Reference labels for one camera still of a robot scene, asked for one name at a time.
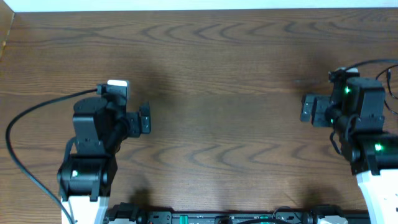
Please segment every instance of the white wall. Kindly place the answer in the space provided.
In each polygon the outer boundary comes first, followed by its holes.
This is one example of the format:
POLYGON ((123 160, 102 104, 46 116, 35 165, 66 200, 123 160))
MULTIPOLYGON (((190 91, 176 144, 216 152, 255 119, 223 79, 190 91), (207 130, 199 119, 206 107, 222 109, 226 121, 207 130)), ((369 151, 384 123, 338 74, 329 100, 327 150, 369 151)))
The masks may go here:
POLYGON ((14 12, 398 7, 398 0, 4 0, 14 12))

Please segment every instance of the robotic arm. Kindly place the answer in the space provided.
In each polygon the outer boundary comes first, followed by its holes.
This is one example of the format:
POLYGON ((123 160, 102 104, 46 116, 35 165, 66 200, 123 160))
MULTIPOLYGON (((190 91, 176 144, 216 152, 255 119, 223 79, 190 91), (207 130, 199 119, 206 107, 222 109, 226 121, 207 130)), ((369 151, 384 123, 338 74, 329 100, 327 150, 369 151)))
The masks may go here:
POLYGON ((303 97, 301 121, 331 127, 330 141, 351 165, 372 224, 398 220, 398 136, 382 130, 385 91, 356 68, 330 72, 331 96, 303 97), (341 147, 333 139, 338 136, 341 147))
MULTIPOLYGON (((78 223, 103 223, 121 142, 151 129, 149 104, 139 112, 126 112, 129 82, 110 80, 97 86, 97 94, 101 96, 82 99, 73 107, 76 137, 67 144, 57 176, 62 205, 78 223), (73 144, 76 154, 70 154, 73 144)), ((62 223, 69 223, 64 213, 62 223)))

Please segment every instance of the green tape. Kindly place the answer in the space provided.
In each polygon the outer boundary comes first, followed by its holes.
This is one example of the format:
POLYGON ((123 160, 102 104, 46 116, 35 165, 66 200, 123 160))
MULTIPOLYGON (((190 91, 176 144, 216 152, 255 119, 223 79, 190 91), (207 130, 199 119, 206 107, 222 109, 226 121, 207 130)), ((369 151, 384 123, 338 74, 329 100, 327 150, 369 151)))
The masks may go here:
MULTIPOLYGON (((263 218, 268 218, 268 216, 263 216, 263 217, 260 217, 261 219, 263 219, 263 218)), ((269 222, 266 222, 266 223, 260 223, 260 224, 270 224, 269 222)))
POLYGON ((180 224, 188 224, 188 216, 187 215, 180 216, 180 224))

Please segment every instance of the wood grain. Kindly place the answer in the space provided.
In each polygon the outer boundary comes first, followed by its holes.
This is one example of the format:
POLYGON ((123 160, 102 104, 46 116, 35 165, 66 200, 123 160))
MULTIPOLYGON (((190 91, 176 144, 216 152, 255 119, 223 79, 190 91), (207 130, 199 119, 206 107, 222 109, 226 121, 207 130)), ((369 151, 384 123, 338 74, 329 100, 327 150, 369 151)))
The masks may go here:
MULTIPOLYGON (((1 134, 41 101, 127 79, 129 110, 149 101, 153 128, 123 142, 111 206, 364 210, 349 164, 328 141, 331 130, 301 123, 300 100, 331 92, 329 70, 398 57, 397 12, 21 13, 0 64, 1 134)), ((373 77, 382 68, 361 72, 373 77)), ((39 109, 12 132, 18 156, 54 192, 76 101, 39 109)), ((386 117, 385 128, 397 133, 396 118, 386 117)), ((0 223, 59 223, 59 209, 16 168, 3 139, 0 146, 0 223)))

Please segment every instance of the wooden table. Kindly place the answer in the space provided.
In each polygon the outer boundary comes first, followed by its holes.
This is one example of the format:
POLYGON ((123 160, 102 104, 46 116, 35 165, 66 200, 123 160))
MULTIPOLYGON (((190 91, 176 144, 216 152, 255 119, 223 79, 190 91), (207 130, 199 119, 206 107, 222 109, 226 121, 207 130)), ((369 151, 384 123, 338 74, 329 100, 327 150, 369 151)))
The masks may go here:
MULTIPOLYGON (((129 110, 150 102, 152 133, 123 142, 110 206, 364 210, 331 129, 301 123, 300 101, 331 93, 329 70, 397 58, 397 47, 398 9, 20 13, 0 63, 1 136, 30 106, 126 79, 129 110)), ((54 192, 77 100, 12 132, 17 155, 54 192)), ((385 114, 385 129, 398 132, 385 114)), ((59 223, 59 208, 0 146, 0 223, 59 223)))

